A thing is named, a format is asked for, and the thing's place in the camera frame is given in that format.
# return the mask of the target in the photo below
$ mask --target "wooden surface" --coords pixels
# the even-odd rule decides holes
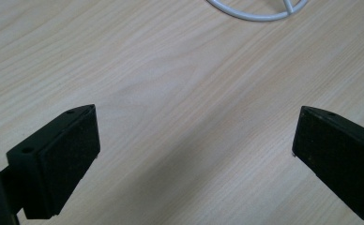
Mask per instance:
[[[291,154],[302,105],[364,126],[364,1],[266,23],[205,0],[0,1],[0,169],[91,103],[98,159],[60,216],[22,224],[364,224]]]

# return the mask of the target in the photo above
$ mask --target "black block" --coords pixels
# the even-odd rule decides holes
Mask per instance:
[[[27,218],[58,215],[99,153],[94,105],[62,113],[8,153]]]
[[[364,127],[304,106],[293,152],[364,219]]]

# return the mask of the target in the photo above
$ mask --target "wood grain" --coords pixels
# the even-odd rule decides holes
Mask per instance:
[[[205,0],[0,1],[0,169],[90,103],[99,158],[60,216],[22,224],[364,224],[291,155],[302,105],[364,126],[364,1],[265,23]]]

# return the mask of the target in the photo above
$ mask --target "white wire object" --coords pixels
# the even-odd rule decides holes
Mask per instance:
[[[254,21],[254,22],[271,22],[271,21],[277,21],[277,20],[286,18],[288,16],[293,15],[294,13],[297,13],[308,2],[308,0],[301,0],[298,2],[298,4],[296,4],[293,7],[290,0],[283,0],[284,5],[287,8],[286,11],[278,13],[278,14],[273,14],[273,15],[257,15],[257,14],[250,14],[247,12],[239,11],[232,7],[228,7],[219,0],[207,0],[207,1],[211,5],[213,5],[214,7],[216,7],[217,9],[221,10],[222,12],[224,12],[228,15],[237,17],[238,19],[242,19],[242,20],[246,20],[246,21]]]

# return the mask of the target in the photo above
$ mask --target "screw hole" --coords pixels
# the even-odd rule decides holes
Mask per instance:
[[[34,151],[34,148],[31,148],[31,147],[26,147],[26,148],[22,149],[22,152],[25,154],[31,153],[33,151]]]

